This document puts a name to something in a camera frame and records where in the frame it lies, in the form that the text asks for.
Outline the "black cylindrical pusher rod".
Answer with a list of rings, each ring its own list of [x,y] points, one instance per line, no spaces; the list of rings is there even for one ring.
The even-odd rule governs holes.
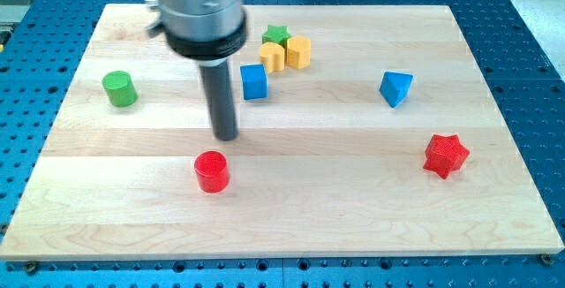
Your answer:
[[[228,61],[199,61],[199,68],[213,134],[218,140],[234,140],[238,130]]]

